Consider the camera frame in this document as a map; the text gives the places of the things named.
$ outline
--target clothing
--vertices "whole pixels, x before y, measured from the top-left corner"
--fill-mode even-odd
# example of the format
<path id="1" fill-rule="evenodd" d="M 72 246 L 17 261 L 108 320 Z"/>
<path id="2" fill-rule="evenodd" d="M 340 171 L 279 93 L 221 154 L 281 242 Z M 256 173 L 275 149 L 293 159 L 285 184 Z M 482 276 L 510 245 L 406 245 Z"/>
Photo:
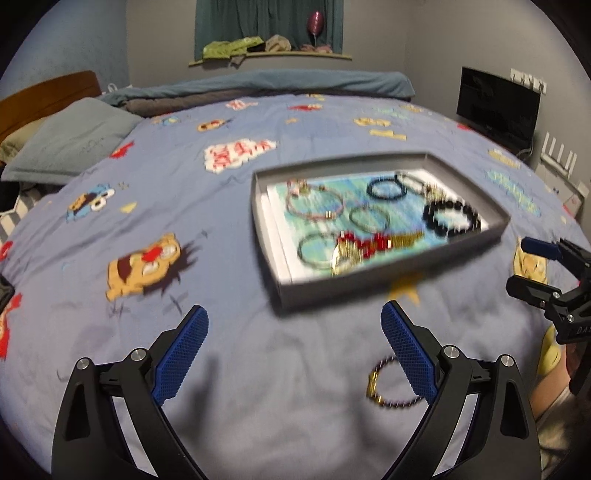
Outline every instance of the clothing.
<path id="1" fill-rule="evenodd" d="M 571 441 L 577 436 L 577 429 L 591 417 L 591 402 L 573 395 L 566 387 L 554 403 L 536 422 L 542 480 L 548 478 L 554 468 L 569 451 Z"/>

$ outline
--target pillow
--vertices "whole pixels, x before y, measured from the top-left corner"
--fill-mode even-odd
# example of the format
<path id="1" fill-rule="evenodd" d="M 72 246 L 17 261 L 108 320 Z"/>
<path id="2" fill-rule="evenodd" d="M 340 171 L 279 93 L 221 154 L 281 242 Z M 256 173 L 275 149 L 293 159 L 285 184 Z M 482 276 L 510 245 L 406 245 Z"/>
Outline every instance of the pillow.
<path id="1" fill-rule="evenodd" d="M 35 135 L 45 120 L 49 117 L 44 116 L 39 120 L 35 120 L 30 124 L 26 124 L 24 127 L 19 128 L 15 132 L 8 135 L 2 143 L 0 143 L 0 161 L 9 163 L 25 146 L 25 143 Z"/>
<path id="2" fill-rule="evenodd" d="M 2 180 L 65 185 L 111 155 L 142 120 L 95 98 L 78 100 L 42 124 Z"/>

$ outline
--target blue gripper pad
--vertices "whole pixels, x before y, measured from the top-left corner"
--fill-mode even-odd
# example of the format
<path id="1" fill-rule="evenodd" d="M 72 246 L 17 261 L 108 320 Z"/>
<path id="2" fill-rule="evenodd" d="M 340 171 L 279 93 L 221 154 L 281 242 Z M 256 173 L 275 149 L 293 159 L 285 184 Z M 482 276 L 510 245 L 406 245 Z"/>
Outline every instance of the blue gripper pad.
<path id="1" fill-rule="evenodd" d="M 415 395 L 424 397 L 430 405 L 437 397 L 435 367 L 411 329 L 390 302 L 382 308 L 382 330 Z"/>
<path id="2" fill-rule="evenodd" d="M 562 259 L 562 252 L 558 245 L 529 236 L 526 236 L 521 240 L 521 249 L 527 254 L 538 255 L 538 257 L 544 257 L 548 260 Z"/>
<path id="3" fill-rule="evenodd" d="M 175 397 L 178 393 L 178 389 L 207 336 L 208 329 L 207 312 L 203 307 L 199 307 L 156 366 L 152 397 L 159 407 L 164 404 L 165 400 Z"/>

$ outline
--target blue foam pad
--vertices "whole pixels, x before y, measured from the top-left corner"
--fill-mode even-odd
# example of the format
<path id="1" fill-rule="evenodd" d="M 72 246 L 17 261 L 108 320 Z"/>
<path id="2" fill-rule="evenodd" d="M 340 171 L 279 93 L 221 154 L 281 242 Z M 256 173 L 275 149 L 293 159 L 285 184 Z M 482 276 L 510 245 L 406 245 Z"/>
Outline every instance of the blue foam pad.
<path id="1" fill-rule="evenodd" d="M 208 329 L 207 312 L 199 307 L 157 365 L 152 397 L 160 407 L 178 393 Z"/>
<path id="2" fill-rule="evenodd" d="M 399 313 L 387 303 L 382 308 L 382 330 L 416 395 L 429 405 L 437 397 L 435 367 Z"/>

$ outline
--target wall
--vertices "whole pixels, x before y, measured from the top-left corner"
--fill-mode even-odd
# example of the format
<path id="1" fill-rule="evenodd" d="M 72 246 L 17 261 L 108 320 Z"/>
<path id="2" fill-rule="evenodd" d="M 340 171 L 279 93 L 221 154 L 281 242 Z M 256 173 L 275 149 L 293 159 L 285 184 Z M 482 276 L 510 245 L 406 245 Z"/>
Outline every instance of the wall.
<path id="1" fill-rule="evenodd" d="M 134 86 L 235 73 L 234 67 L 188 67 L 194 58 L 196 0 L 128 0 L 129 76 Z M 410 0 L 345 0 L 343 53 L 353 61 L 314 57 L 246 59 L 253 69 L 402 70 Z"/>
<path id="2" fill-rule="evenodd" d="M 515 68 L 544 79 L 532 166 L 550 131 L 578 153 L 572 179 L 589 187 L 591 80 L 541 10 L 530 0 L 421 0 L 413 2 L 411 25 L 405 73 L 416 103 L 454 118 L 463 66 L 506 78 Z M 579 218 L 591 238 L 591 205 Z"/>
<path id="3" fill-rule="evenodd" d="M 103 90 L 129 84 L 126 0 L 61 0 L 23 42 L 0 79 L 0 99 L 80 70 L 93 70 Z"/>

